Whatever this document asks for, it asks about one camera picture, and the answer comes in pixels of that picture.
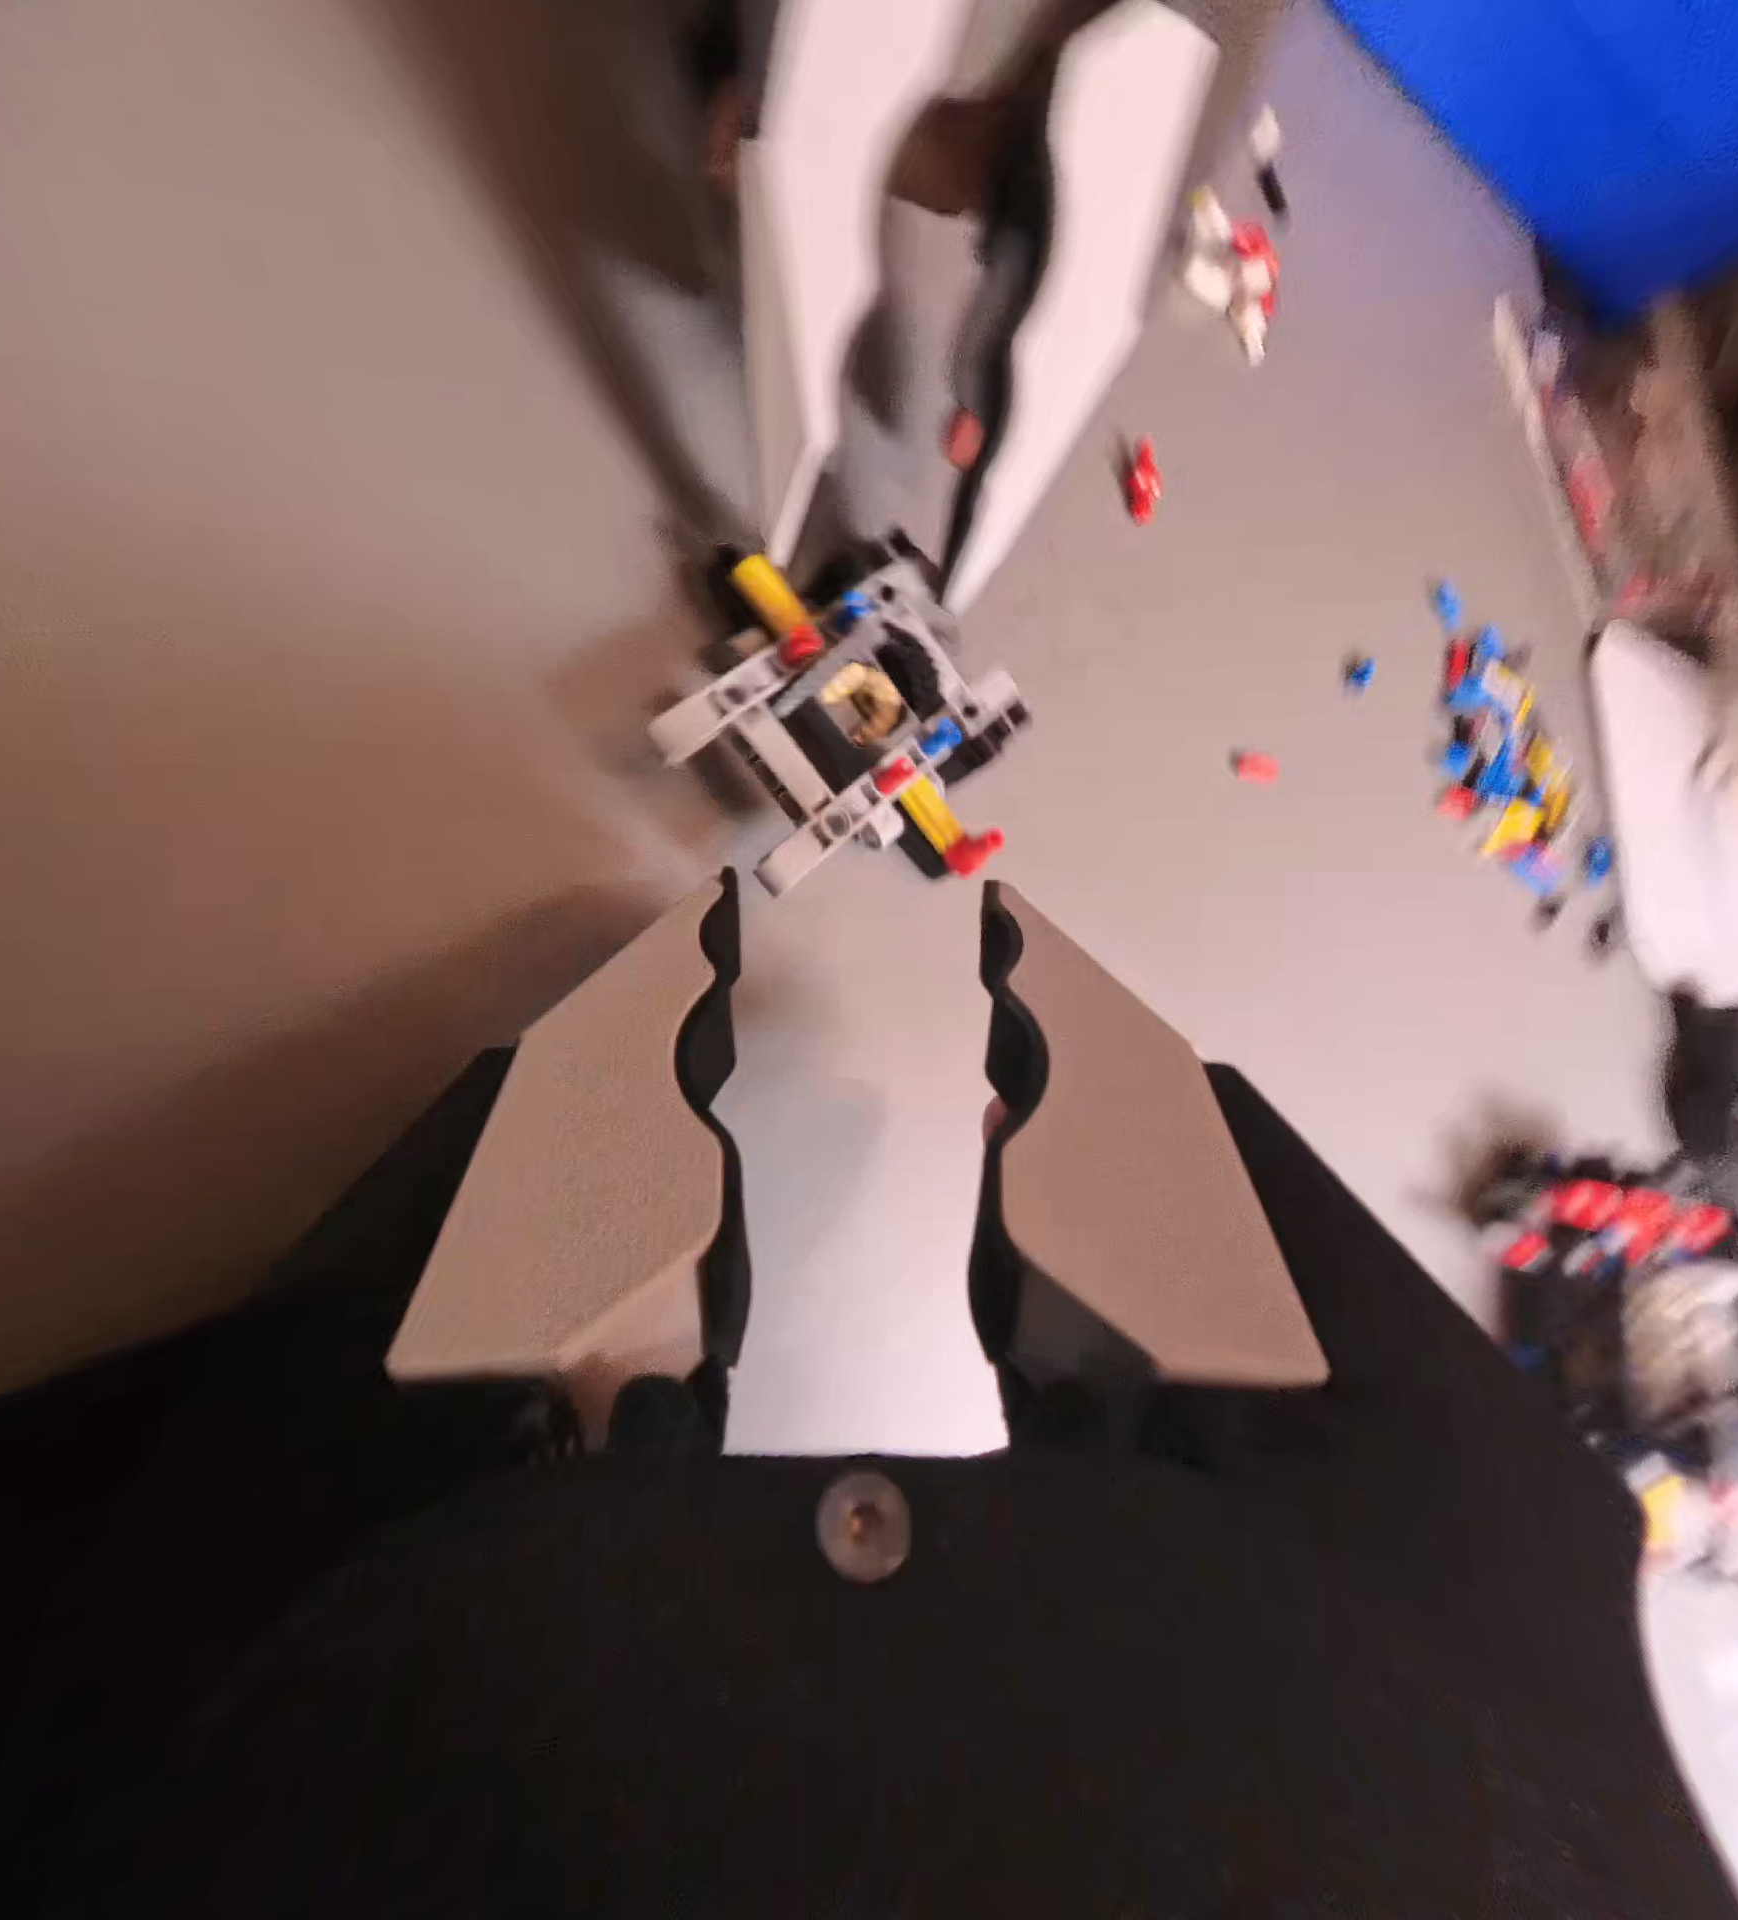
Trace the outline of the pile of small lego pins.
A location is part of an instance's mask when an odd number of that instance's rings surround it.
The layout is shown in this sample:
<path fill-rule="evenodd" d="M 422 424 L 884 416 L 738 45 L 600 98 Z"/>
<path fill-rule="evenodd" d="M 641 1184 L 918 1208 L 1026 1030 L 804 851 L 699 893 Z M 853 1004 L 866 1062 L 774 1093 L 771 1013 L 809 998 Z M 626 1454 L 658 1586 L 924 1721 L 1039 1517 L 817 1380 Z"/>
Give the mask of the pile of small lego pins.
<path fill-rule="evenodd" d="M 1435 816 L 1528 899 L 1536 931 L 1591 905 L 1589 939 L 1605 952 L 1616 925 L 1606 903 L 1616 843 L 1549 722 L 1532 653 L 1472 621 L 1449 582 L 1434 584 L 1429 605 L 1442 635 Z"/>

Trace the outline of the white lamp base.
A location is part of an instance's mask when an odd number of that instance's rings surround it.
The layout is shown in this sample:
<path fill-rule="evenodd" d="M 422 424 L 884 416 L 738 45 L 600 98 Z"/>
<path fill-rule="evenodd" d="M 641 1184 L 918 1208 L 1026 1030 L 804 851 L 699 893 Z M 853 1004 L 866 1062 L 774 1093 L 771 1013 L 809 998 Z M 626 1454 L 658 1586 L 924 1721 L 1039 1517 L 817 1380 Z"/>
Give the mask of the white lamp base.
<path fill-rule="evenodd" d="M 1597 635 L 1587 674 L 1638 970 L 1738 1008 L 1738 682 L 1626 621 Z"/>

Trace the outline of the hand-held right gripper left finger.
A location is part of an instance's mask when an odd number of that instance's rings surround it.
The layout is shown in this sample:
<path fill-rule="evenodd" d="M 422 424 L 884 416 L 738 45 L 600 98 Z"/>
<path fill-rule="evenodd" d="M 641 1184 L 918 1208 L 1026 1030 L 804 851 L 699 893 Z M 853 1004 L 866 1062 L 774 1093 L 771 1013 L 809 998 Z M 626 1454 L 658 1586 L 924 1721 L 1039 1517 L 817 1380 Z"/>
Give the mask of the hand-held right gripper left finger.
<path fill-rule="evenodd" d="M 517 1044 L 387 1354 L 525 1383 L 581 1441 L 719 1441 L 754 1306 L 738 1142 L 742 888 L 704 882 Z"/>

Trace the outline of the black lego chassis assembly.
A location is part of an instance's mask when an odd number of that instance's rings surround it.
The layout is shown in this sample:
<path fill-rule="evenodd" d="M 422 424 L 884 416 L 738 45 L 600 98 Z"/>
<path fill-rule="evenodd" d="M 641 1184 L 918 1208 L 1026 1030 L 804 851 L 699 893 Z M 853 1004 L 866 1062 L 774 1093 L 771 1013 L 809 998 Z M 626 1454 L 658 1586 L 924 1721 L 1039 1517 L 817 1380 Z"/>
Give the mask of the black lego chassis assembly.
<path fill-rule="evenodd" d="M 1738 1208 L 1678 1153 L 1650 1167 L 1528 1140 L 1465 1195 L 1508 1359 L 1613 1468 L 1709 1476 L 1738 1441 Z"/>

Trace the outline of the blue storage bin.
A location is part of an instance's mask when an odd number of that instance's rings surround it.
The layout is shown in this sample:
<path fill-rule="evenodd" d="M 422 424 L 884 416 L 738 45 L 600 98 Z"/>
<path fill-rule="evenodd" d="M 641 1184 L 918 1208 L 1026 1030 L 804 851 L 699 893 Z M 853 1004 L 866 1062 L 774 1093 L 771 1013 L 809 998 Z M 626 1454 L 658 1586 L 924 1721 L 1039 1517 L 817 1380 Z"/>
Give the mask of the blue storage bin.
<path fill-rule="evenodd" d="M 1597 319 L 1738 268 L 1738 2 L 1331 13 Z"/>

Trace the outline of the colourful sticker sheet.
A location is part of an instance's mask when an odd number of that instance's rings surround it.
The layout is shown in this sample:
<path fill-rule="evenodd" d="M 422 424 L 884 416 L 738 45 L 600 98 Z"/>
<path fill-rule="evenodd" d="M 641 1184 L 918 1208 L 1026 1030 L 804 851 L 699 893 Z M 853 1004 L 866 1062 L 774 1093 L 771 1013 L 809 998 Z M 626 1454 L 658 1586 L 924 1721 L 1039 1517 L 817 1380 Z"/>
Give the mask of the colourful sticker sheet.
<path fill-rule="evenodd" d="M 1648 362 L 1515 294 L 1494 302 L 1492 347 L 1591 624 L 1696 635 L 1715 584 L 1696 512 L 1652 492 L 1638 400 Z"/>

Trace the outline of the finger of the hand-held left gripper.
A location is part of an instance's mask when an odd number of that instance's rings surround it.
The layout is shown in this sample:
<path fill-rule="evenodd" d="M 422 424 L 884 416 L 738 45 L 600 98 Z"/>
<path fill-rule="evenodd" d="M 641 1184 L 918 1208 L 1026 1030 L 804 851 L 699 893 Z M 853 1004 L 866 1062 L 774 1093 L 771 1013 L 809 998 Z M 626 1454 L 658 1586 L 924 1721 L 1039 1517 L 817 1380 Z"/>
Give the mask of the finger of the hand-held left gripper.
<path fill-rule="evenodd" d="M 1007 347 L 1001 424 L 987 432 L 941 603 L 968 614 L 1060 478 L 1146 319 L 1217 40 L 1170 5 L 1127 2 L 1082 28 L 1045 119 L 1047 242 Z"/>
<path fill-rule="evenodd" d="M 761 549 L 877 531 L 945 482 L 953 304 L 973 220 L 926 200 L 926 120 L 980 70 L 982 5 L 739 6 L 744 354 Z"/>

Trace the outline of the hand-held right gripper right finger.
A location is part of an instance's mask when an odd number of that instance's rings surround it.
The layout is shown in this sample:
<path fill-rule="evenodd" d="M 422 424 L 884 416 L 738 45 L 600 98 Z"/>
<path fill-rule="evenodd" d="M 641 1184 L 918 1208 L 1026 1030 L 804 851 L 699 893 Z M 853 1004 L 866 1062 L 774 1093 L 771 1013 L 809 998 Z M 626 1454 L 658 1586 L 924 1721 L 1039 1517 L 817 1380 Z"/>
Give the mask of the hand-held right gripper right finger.
<path fill-rule="evenodd" d="M 1193 1044 L 1005 882 L 969 1307 L 1004 1408 L 1309 1391 L 1321 1342 Z"/>

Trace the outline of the grey lego gearbox assembly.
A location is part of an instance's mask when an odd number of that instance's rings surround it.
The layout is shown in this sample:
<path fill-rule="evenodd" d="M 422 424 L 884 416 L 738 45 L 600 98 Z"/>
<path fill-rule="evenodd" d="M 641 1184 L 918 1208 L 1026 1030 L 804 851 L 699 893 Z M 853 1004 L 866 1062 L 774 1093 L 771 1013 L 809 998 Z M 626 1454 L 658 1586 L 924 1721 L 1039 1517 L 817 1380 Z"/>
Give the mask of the grey lego gearbox assembly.
<path fill-rule="evenodd" d="M 783 813 L 755 867 L 786 899 L 843 851 L 904 854 L 932 882 L 982 876 L 1005 834 L 973 828 L 952 793 L 1029 727 L 1001 667 L 975 669 L 926 551 L 905 528 L 855 541 L 798 587 L 761 551 L 719 553 L 745 624 L 722 672 L 649 722 L 667 769 L 731 752 Z"/>

